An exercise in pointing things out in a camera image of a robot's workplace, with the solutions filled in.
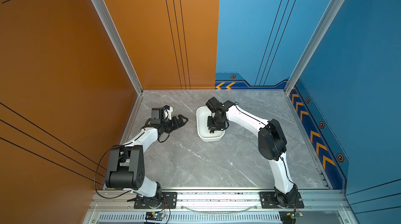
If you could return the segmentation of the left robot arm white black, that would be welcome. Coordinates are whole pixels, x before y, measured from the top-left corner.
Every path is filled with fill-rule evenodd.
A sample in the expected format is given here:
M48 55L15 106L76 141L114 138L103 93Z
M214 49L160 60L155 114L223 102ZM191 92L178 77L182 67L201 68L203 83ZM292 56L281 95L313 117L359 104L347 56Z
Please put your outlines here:
M162 204L162 190L158 182L145 175L144 153L162 134L171 134L189 121L183 115L166 119L148 119L141 131L125 144L110 149L105 185L109 189L130 190L151 208Z

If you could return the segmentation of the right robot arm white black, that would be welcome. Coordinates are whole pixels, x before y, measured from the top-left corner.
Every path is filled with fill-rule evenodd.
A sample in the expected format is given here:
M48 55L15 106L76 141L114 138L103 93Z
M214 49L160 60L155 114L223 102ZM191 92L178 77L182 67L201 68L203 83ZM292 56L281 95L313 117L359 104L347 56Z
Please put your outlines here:
M296 205L298 187L290 176L287 163L287 139L279 121L252 115L232 101L220 102L213 97L206 103L211 111L207 118L209 132L224 131L234 122L252 132L258 138L258 150L268 160L275 182L275 201L281 208Z

